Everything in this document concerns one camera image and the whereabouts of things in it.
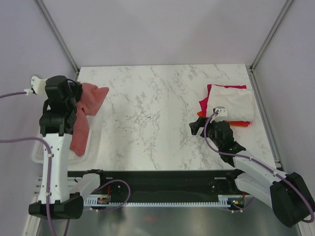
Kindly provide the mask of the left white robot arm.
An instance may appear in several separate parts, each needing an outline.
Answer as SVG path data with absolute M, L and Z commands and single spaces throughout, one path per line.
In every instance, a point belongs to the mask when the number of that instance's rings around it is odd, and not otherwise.
M 29 205 L 29 214 L 47 220 L 78 219 L 87 197 L 108 188 L 108 181 L 100 177 L 99 171 L 86 173 L 72 188 L 68 187 L 70 143 L 83 86 L 62 75 L 49 79 L 32 76 L 31 88 L 36 95 L 47 98 L 39 119 L 44 141 L 42 186 L 37 201 Z

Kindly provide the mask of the pink t shirt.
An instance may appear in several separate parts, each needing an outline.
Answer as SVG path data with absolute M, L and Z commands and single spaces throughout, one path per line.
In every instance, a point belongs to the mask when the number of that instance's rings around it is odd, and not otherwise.
M 99 88 L 90 83 L 83 83 L 83 93 L 81 99 L 76 104 L 77 119 L 74 123 L 72 141 L 69 149 L 77 156 L 85 154 L 89 137 L 90 126 L 87 116 L 95 116 L 102 106 L 108 92 L 108 87 Z

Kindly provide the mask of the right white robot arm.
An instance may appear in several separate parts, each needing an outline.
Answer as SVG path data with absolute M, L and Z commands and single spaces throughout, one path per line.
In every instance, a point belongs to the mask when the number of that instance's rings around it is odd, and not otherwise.
M 230 193 L 249 193 L 269 206 L 285 226 L 315 221 L 315 201 L 302 178 L 296 172 L 288 174 L 256 159 L 248 150 L 235 141 L 227 122 L 212 121 L 199 117 L 189 124 L 192 135 L 200 128 L 209 148 L 234 167 L 234 177 L 225 181 Z

